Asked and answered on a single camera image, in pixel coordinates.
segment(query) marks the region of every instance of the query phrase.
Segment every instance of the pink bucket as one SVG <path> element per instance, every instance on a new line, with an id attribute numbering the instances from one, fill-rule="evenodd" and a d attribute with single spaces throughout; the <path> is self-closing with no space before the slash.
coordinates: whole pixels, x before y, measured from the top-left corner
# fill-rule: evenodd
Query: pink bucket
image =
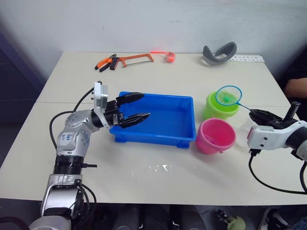
<path id="1" fill-rule="evenodd" d="M 196 146 L 205 154 L 222 153 L 236 141 L 234 129 L 224 120 L 210 118 L 198 129 Z"/>

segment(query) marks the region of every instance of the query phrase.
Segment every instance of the white table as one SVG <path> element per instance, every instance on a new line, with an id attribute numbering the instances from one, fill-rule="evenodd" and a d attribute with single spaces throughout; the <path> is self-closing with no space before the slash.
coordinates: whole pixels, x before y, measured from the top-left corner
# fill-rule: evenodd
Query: white table
<path id="1" fill-rule="evenodd" d="M 118 67 L 115 71 L 95 73 L 85 70 L 95 65 L 95 57 L 107 56 L 109 54 L 63 54 L 0 169 L 0 197 L 43 198 L 55 160 L 55 150 L 48 133 L 50 119 L 59 112 L 71 110 L 84 92 L 99 79 L 109 85 L 110 99 L 114 99 L 119 91 L 193 96 L 196 127 L 202 122 L 206 95 L 229 83 L 242 88 L 246 95 L 244 103 L 248 106 L 269 110 L 280 116 L 284 116 L 289 107 L 263 63 L 229 62 L 224 66 L 208 68 L 198 62 L 200 55 L 178 55 L 171 65 L 162 63 L 162 57 L 154 56 L 154 63 L 124 69 Z M 184 59 L 184 66 L 177 64 L 181 59 Z M 76 65 L 74 68 L 87 75 L 78 74 L 73 70 L 72 63 Z M 247 86 L 240 81 L 240 76 L 246 77 L 248 69 L 250 75 L 268 82 L 260 89 L 261 96 L 252 93 L 252 90 L 254 92 L 255 88 L 260 87 L 259 79 L 251 78 L 251 84 Z M 142 72 L 146 73 L 146 80 L 137 81 L 143 76 Z M 155 83 L 153 78 L 160 79 L 161 74 L 168 79 L 160 84 Z M 229 76 L 234 79 L 232 82 L 225 80 Z M 202 81 L 204 86 L 202 83 L 191 83 L 202 78 L 211 80 L 206 84 L 205 80 Z M 264 95 L 270 96 L 271 100 L 266 100 Z M 90 100 L 80 106 L 80 109 L 90 108 Z M 55 136 L 63 129 L 66 117 L 63 115 L 54 122 Z M 228 122 L 238 129 L 247 119 L 247 110 L 241 108 Z M 301 190 L 299 171 L 302 162 L 290 152 L 290 149 L 263 151 L 253 162 L 256 175 L 273 186 Z M 189 149 L 133 142 L 115 143 L 108 130 L 101 129 L 92 134 L 84 160 L 97 164 L 98 168 L 83 169 L 83 182 L 92 188 L 98 202 L 197 205 L 307 203 L 305 195 L 284 194 L 259 184 L 248 170 L 249 156 L 248 147 L 237 144 L 223 154 L 208 156 L 201 154 L 194 142 Z"/>

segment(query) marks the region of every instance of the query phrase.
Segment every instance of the robotic arm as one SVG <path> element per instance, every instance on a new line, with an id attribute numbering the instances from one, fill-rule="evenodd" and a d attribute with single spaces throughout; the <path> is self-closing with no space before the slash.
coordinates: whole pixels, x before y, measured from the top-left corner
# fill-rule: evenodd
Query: robotic arm
<path id="1" fill-rule="evenodd" d="M 258 125 L 248 134 L 248 146 L 254 150 L 291 147 L 292 155 L 307 161 L 307 122 L 293 119 L 300 103 L 293 102 L 284 119 L 268 111 L 251 109 L 249 116 Z"/>
<path id="2" fill-rule="evenodd" d="M 126 128 L 145 120 L 149 113 L 125 119 L 119 111 L 122 104 L 132 103 L 143 96 L 134 92 L 107 102 L 107 86 L 95 82 L 93 110 L 72 113 L 57 138 L 54 172 L 49 176 L 41 205 L 41 218 L 30 225 L 30 230 L 71 230 L 72 225 L 81 220 L 84 196 L 81 170 L 97 167 L 83 162 L 90 136 L 101 127 L 115 125 Z"/>

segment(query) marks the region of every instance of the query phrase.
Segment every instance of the blue plastic tray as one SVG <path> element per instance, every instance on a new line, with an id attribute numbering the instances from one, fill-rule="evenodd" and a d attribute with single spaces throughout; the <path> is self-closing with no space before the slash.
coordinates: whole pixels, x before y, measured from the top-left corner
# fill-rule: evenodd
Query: blue plastic tray
<path id="1" fill-rule="evenodd" d="M 129 92 L 120 92 L 120 96 Z M 189 148 L 196 139 L 193 98 L 145 93 L 144 97 L 119 109 L 125 117 L 150 113 L 141 123 L 128 128 L 114 126 L 116 142 L 144 142 Z"/>

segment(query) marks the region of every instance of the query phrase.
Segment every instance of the white wall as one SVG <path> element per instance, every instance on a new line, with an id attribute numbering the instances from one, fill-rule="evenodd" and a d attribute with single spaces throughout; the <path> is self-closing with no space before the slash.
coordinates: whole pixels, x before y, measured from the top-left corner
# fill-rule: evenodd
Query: white wall
<path id="1" fill-rule="evenodd" d="M 45 79 L 65 50 L 201 53 L 230 41 L 276 74 L 307 41 L 306 0 L 0 0 L 0 25 Z"/>

